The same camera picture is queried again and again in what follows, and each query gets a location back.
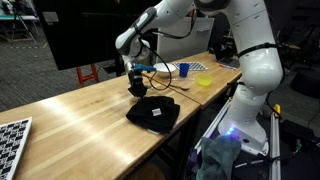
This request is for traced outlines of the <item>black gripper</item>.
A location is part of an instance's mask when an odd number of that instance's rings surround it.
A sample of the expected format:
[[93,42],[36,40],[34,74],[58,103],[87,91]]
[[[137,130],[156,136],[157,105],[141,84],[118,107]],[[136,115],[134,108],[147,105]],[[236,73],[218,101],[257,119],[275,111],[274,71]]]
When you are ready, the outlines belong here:
[[128,91],[134,96],[140,95],[139,98],[142,99],[146,96],[147,88],[143,84],[143,78],[140,71],[132,71],[128,74],[130,87]]

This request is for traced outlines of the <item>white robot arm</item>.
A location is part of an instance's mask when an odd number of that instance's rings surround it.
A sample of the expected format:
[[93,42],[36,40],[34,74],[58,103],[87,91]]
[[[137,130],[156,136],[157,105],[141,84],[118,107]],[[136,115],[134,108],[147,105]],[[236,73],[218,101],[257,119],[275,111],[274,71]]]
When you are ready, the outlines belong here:
[[256,117],[268,93],[279,86],[283,68],[264,0],[161,0],[116,38],[125,69],[132,71],[133,61],[148,54],[149,43],[142,34],[172,25],[193,9],[208,16],[226,16],[242,73],[218,132],[237,138],[245,152],[266,155],[268,138]]

